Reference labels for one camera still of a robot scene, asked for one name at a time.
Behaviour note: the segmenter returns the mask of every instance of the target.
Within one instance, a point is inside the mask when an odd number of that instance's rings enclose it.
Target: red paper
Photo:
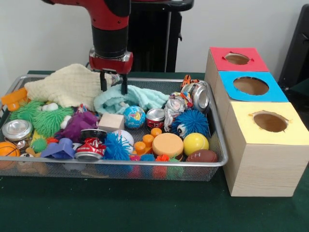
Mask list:
[[[211,54],[218,71],[269,72],[256,48],[211,47]],[[241,54],[249,58],[247,64],[233,64],[226,60],[229,53]]]

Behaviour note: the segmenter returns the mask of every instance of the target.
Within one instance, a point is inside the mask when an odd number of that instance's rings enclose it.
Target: yellow ball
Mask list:
[[[197,150],[209,149],[209,143],[207,138],[200,133],[192,133],[185,137],[183,141],[183,150],[187,156],[190,156]]]

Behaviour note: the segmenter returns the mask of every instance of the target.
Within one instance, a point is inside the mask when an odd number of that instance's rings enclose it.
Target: purple plush toy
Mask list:
[[[81,130],[97,129],[98,118],[91,112],[76,112],[74,116],[68,121],[66,128],[56,134],[56,138],[69,138],[74,143],[79,142]]]

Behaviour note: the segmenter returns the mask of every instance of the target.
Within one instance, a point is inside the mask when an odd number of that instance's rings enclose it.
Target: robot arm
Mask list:
[[[126,75],[131,71],[133,54],[126,50],[131,0],[42,0],[49,4],[83,6],[90,14],[94,49],[90,50],[92,69],[124,75],[122,93],[127,93]],[[104,73],[101,88],[106,90]]]

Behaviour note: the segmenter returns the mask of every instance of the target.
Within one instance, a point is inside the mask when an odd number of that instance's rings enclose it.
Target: red box top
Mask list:
[[[210,47],[218,71],[269,72],[256,48]]]

